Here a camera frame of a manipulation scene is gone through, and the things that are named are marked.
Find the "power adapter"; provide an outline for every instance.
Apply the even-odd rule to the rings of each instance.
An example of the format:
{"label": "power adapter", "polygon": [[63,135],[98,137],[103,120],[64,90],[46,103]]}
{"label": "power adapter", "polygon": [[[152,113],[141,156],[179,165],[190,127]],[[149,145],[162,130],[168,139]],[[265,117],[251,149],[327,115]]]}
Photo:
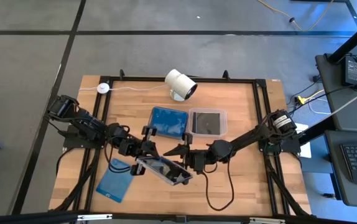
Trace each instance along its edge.
{"label": "power adapter", "polygon": [[341,60],[341,85],[350,86],[357,90],[357,62],[351,56],[346,56]]}

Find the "white cable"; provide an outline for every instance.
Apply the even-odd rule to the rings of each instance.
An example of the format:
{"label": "white cable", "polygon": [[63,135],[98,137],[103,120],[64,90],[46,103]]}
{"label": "white cable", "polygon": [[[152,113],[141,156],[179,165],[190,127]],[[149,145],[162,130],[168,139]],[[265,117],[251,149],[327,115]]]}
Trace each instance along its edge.
{"label": "white cable", "polygon": [[[113,90],[135,90],[135,91],[146,91],[146,90],[153,90],[153,89],[156,89],[156,88],[160,88],[160,87],[163,87],[163,86],[167,86],[167,85],[161,85],[161,86],[157,86],[157,87],[153,87],[153,88],[148,88],[148,89],[137,89],[137,88],[133,88],[133,87],[121,87],[121,88],[112,88],[112,89],[109,89],[111,91]],[[80,88],[79,91],[82,91],[82,90],[96,90],[97,87],[91,87],[91,88]]]}
{"label": "white cable", "polygon": [[[324,99],[317,99],[317,100],[328,102],[327,100],[324,100]],[[318,112],[318,111],[313,110],[313,108],[311,107],[311,102],[308,103],[308,107],[310,108],[311,111],[313,111],[316,114],[330,114],[330,113],[326,113],[326,112]]]}

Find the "wooden table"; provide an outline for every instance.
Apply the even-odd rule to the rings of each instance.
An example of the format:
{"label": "wooden table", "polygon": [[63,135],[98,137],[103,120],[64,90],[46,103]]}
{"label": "wooden table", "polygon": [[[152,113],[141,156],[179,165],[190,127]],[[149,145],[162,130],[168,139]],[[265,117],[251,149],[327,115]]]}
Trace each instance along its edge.
{"label": "wooden table", "polygon": [[[99,76],[84,76],[81,88],[97,86]],[[286,109],[282,83],[279,80],[266,80],[271,111]],[[121,82],[115,81],[113,88],[130,86],[134,88],[152,88],[163,85],[162,82]],[[261,104],[263,105],[261,90],[259,90]],[[96,90],[79,91],[78,101],[80,106],[88,111],[93,111]],[[101,118],[102,105],[105,97],[101,99],[98,117]],[[131,128],[131,134],[142,137],[141,129],[148,124],[151,109],[155,106],[188,111],[190,108],[218,108],[227,112],[228,133],[223,137],[227,141],[244,134],[257,125],[257,116],[252,85],[243,83],[199,83],[194,95],[187,101],[176,102],[169,96],[169,87],[164,86],[149,91],[119,90],[113,91],[109,104],[107,124],[119,122]],[[159,154],[163,154],[180,141],[160,136],[151,137],[156,142]],[[206,143],[213,142],[213,138],[194,137],[192,149],[207,149]],[[63,199],[75,186],[84,149],[74,149],[61,161],[57,179],[50,200],[49,208],[60,205]],[[124,157],[113,152],[113,158],[120,159],[129,164],[134,163],[134,158]],[[283,153],[280,156],[285,185],[301,205],[310,213],[307,193],[303,181],[299,161],[292,155]],[[96,174],[95,187],[100,182],[107,170],[107,161],[100,155],[100,162]],[[166,184],[163,180],[146,171],[145,175],[135,177],[124,196],[122,203],[117,203],[97,192],[94,192],[91,211],[106,213],[152,213],[152,214],[187,214],[187,215],[258,215],[271,216],[271,205],[267,188],[266,171],[262,154],[257,149],[257,143],[237,152],[230,165],[231,176],[234,184],[235,200],[225,210],[216,212],[212,210],[205,198],[205,178],[196,175],[188,185]],[[208,174],[209,196],[212,205],[222,207],[231,199],[230,183],[227,175],[227,165],[219,163],[217,171]],[[84,208],[88,186],[84,186],[80,208]],[[275,187],[277,204],[282,213],[279,190]]]}

